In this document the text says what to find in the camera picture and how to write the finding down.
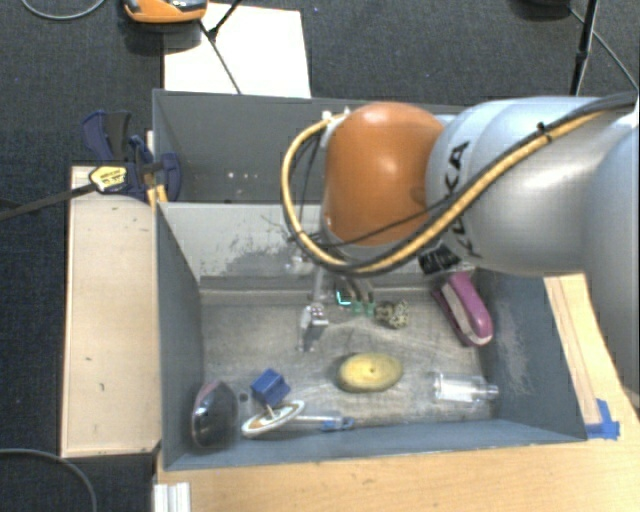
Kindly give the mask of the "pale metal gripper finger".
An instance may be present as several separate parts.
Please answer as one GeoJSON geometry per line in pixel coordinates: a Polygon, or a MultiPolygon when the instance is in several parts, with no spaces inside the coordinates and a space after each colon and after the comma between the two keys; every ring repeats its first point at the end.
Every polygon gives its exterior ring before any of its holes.
{"type": "Polygon", "coordinates": [[[315,342],[320,340],[324,331],[329,326],[329,320],[323,305],[311,305],[310,315],[309,350],[313,351],[315,342]]]}
{"type": "Polygon", "coordinates": [[[306,352],[310,347],[310,325],[312,323],[311,306],[307,305],[303,308],[298,323],[298,350],[306,352]]]}

